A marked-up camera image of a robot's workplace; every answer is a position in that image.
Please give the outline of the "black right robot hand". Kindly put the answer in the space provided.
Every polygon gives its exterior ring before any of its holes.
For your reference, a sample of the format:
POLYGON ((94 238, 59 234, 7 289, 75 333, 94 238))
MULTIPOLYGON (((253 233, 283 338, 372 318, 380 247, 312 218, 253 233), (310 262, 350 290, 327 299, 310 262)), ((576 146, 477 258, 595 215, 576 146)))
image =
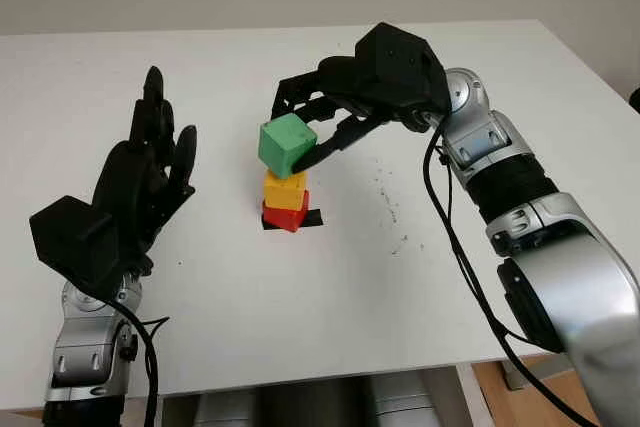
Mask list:
POLYGON ((304 123, 324 122, 340 109, 350 115, 328 140, 293 163, 294 173, 319 164, 388 122, 426 132, 432 119, 451 111, 444 68, 425 51, 378 60, 328 57, 316 70, 279 82, 271 118, 294 113, 304 123))

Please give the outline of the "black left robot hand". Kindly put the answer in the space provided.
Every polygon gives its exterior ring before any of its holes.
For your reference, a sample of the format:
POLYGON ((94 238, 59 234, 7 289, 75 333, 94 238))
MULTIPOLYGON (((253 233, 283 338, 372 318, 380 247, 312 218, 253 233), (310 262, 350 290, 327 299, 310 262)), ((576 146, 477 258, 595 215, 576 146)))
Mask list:
POLYGON ((118 229, 119 262, 136 276, 148 276, 147 252, 162 228, 195 193, 190 185, 197 129, 178 136, 174 112, 164 97, 160 69, 150 67, 143 94, 135 102, 129 137, 109 152, 94 190, 92 205, 110 214, 118 229))

